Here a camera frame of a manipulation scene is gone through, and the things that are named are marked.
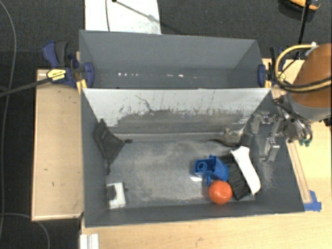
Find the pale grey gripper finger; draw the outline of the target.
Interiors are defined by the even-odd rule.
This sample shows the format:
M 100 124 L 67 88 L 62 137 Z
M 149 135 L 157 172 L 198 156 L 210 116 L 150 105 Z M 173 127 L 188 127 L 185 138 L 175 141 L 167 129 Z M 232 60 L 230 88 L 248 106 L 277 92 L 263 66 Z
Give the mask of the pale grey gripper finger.
M 277 143 L 276 138 L 269 137 L 266 139 L 264 153 L 266 162 L 274 162 L 279 152 L 280 145 Z
M 265 113 L 255 113 L 253 115 L 253 120 L 251 122 L 251 131 L 253 134 L 259 132 L 261 125 L 270 125 L 275 122 L 276 116 L 269 116 Z

